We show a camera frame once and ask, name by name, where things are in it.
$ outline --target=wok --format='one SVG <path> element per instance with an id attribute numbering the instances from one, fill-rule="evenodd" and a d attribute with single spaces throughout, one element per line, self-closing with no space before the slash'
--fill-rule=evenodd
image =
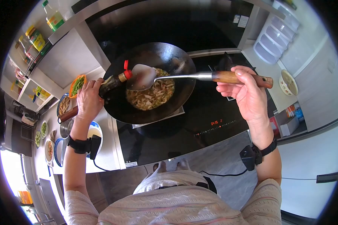
<path id="1" fill-rule="evenodd" d="M 139 45 L 117 58 L 108 68 L 104 80 L 123 72 L 123 64 L 129 60 L 128 69 L 136 64 L 160 68 L 170 75 L 192 74 L 195 65 L 182 49 L 168 43 L 147 43 Z M 105 110 L 116 120 L 127 124 L 146 124 L 163 119 L 179 109 L 189 98 L 195 86 L 195 79 L 174 79 L 173 96 L 163 105 L 152 110 L 139 110 L 126 100 L 126 86 L 122 85 L 103 95 Z"/>

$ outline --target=red bottle cap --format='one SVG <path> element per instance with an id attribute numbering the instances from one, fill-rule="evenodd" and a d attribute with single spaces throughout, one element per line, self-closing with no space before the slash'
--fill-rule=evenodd
<path id="1" fill-rule="evenodd" d="M 124 61 L 124 76 L 125 78 L 128 80 L 133 76 L 133 73 L 131 72 L 131 70 L 128 70 L 128 65 L 129 65 L 129 60 L 125 60 Z"/>

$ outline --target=gray floor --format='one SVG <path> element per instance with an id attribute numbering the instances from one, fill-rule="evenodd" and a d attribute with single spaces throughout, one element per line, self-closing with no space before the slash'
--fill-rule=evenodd
<path id="1" fill-rule="evenodd" d="M 239 152 L 250 139 L 247 132 L 231 137 L 215 145 L 182 155 L 167 163 L 167 170 L 175 170 L 177 162 L 186 158 L 191 170 L 204 170 L 211 174 L 237 174 L 245 170 Z M 99 173 L 108 204 L 131 195 L 138 184 L 153 170 L 154 164 L 130 169 Z M 208 176 L 214 182 L 218 195 L 233 209 L 241 209 L 257 184 L 256 171 L 247 171 L 236 177 Z"/>

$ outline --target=black cable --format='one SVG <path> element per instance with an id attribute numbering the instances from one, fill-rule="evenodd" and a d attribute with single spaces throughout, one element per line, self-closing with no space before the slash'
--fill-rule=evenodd
<path id="1" fill-rule="evenodd" d="M 149 175 L 149 173 L 148 173 L 148 170 L 146 169 L 146 167 L 144 166 L 144 168 L 145 168 L 145 170 L 147 171 L 147 174 Z"/>
<path id="2" fill-rule="evenodd" d="M 104 170 L 104 171 L 110 171 L 110 170 L 106 170 L 106 169 L 103 169 L 103 168 L 101 168 L 101 167 L 98 167 L 99 169 L 102 169 L 102 170 Z"/>
<path id="3" fill-rule="evenodd" d="M 210 174 L 210 173 L 207 173 L 207 172 L 205 172 L 204 170 L 202 170 L 202 171 L 200 171 L 199 173 L 201 173 L 201 172 L 204 172 L 204 173 L 206 173 L 206 174 L 208 174 L 208 175 L 212 175 L 212 176 L 239 176 L 239 175 L 242 175 L 242 174 L 244 174 L 245 172 L 247 172 L 248 170 L 247 169 L 245 169 L 243 172 L 241 172 L 241 173 L 238 173 L 238 174 L 226 174 L 226 175 L 220 175 L 220 174 Z"/>

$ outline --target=green chopped vegetable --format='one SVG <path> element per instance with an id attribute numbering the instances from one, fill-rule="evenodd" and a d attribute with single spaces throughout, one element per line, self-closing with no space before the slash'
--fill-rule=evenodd
<path id="1" fill-rule="evenodd" d="M 78 90 L 82 88 L 84 85 L 84 79 L 85 77 L 82 76 L 81 78 L 77 79 L 76 82 L 74 83 L 73 90 L 71 92 L 71 95 L 74 96 L 78 93 Z"/>
<path id="2" fill-rule="evenodd" d="M 41 125 L 41 136 L 44 138 L 46 133 L 46 122 Z"/>
<path id="3" fill-rule="evenodd" d="M 35 144 L 36 144 L 37 147 L 39 147 L 39 145 L 40 145 L 40 131 L 36 132 L 36 135 L 35 135 Z"/>

